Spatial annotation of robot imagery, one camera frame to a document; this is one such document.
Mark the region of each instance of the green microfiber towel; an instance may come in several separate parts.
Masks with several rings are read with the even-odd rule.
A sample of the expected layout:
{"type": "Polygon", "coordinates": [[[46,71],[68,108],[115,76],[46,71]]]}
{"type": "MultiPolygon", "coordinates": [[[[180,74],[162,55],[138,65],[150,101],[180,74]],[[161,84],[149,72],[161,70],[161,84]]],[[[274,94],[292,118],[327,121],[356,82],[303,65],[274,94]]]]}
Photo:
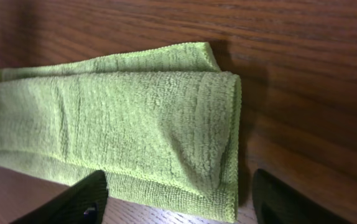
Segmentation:
{"type": "Polygon", "coordinates": [[[208,43],[0,70],[0,166],[235,222],[240,104],[208,43]]]}

